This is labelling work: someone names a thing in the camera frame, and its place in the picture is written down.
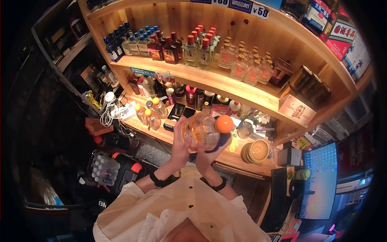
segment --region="shelf label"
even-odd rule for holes
[[[151,76],[151,77],[156,77],[156,73],[154,71],[150,70],[144,70],[144,69],[139,69],[139,68],[133,68],[129,67],[131,72],[138,73],[138,74],[143,74],[144,76]]]

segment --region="price tag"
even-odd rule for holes
[[[228,4],[231,0],[212,0],[212,5],[222,6],[222,7],[228,7]]]
[[[269,8],[253,3],[251,14],[266,20],[267,17],[269,16]]]

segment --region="orange bottle cap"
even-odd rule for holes
[[[215,129],[222,134],[230,133],[234,127],[233,120],[228,115],[219,116],[215,121]]]

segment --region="black wristband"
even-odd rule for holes
[[[174,175],[170,175],[167,179],[165,179],[164,181],[163,180],[159,180],[157,179],[157,177],[154,175],[154,172],[150,172],[149,173],[149,177],[151,178],[151,180],[154,182],[154,185],[157,186],[157,187],[166,187],[168,186],[169,184],[171,184],[172,182],[176,181],[179,179],[179,177],[175,177]]]

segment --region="price sign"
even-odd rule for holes
[[[269,16],[269,8],[253,3],[251,14],[266,20]]]

